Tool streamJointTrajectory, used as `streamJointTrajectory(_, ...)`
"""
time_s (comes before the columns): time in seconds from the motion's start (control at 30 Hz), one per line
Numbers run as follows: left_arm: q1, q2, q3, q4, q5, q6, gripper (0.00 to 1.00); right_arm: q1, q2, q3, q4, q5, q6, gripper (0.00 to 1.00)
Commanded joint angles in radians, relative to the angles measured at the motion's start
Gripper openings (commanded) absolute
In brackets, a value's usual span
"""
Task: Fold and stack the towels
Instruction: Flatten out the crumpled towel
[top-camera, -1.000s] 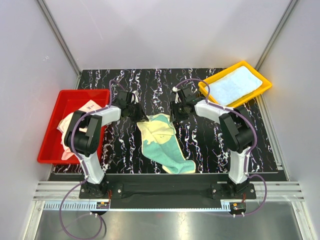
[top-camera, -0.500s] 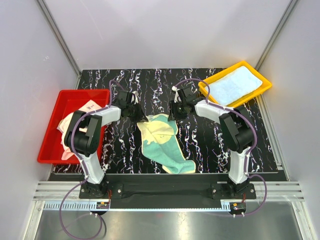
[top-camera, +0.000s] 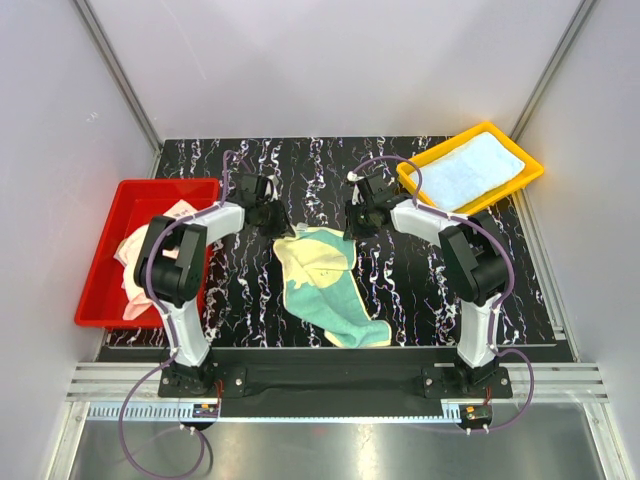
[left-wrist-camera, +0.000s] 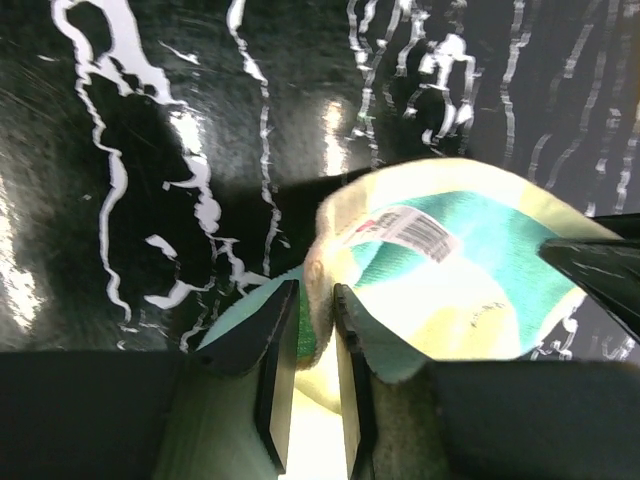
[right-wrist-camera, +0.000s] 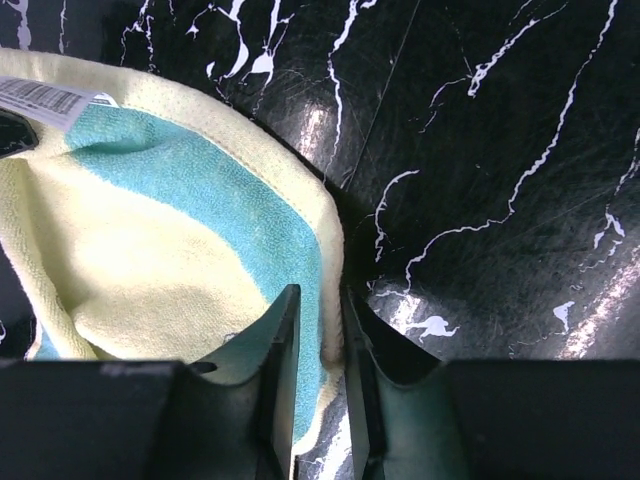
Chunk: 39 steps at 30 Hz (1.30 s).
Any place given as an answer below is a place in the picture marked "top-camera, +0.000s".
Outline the yellow green towel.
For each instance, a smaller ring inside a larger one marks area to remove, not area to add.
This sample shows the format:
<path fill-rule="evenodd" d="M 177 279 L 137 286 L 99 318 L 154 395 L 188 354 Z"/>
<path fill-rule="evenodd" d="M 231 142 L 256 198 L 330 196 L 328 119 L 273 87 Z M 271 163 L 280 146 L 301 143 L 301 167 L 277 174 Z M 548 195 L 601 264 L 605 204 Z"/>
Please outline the yellow green towel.
<path fill-rule="evenodd" d="M 392 329 L 367 312 L 353 276 L 355 242 L 326 227 L 306 227 L 273 243 L 282 266 L 285 310 L 323 330 L 341 348 L 387 347 Z"/>

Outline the light blue towel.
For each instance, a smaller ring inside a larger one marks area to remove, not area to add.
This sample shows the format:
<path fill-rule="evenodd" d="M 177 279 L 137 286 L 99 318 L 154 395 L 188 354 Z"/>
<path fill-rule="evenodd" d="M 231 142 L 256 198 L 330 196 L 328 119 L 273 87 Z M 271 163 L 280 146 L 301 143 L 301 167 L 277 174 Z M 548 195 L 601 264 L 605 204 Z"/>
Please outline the light blue towel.
<path fill-rule="evenodd" d="M 456 211 L 514 179 L 525 163 L 489 132 L 476 135 L 421 168 L 421 191 L 446 211 Z"/>

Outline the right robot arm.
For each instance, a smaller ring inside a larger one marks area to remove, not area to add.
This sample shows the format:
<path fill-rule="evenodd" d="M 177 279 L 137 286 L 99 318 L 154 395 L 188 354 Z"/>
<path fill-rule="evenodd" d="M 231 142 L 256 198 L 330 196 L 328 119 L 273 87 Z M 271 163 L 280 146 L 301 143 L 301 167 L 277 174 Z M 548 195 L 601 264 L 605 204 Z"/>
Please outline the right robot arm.
<path fill-rule="evenodd" d="M 499 366 L 497 323 L 515 284 L 514 268 L 493 217 L 429 206 L 379 175 L 350 172 L 346 182 L 353 187 L 345 204 L 346 239 L 372 238 L 387 228 L 440 249 L 445 279 L 461 301 L 460 339 L 450 378 L 463 395 L 480 394 Z"/>

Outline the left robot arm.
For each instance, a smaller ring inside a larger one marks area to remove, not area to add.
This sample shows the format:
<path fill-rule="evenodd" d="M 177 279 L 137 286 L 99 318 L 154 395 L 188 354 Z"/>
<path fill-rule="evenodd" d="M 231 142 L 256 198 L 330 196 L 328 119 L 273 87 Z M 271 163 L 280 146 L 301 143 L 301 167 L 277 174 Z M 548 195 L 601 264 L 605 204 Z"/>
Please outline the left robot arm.
<path fill-rule="evenodd" d="M 228 198 L 178 219 L 159 215 L 149 222 L 133 278 L 159 313 L 169 342 L 163 394 L 203 396 L 221 386 L 197 306 L 207 251 L 246 227 L 268 239 L 292 236 L 277 186 L 274 176 L 244 174 Z"/>

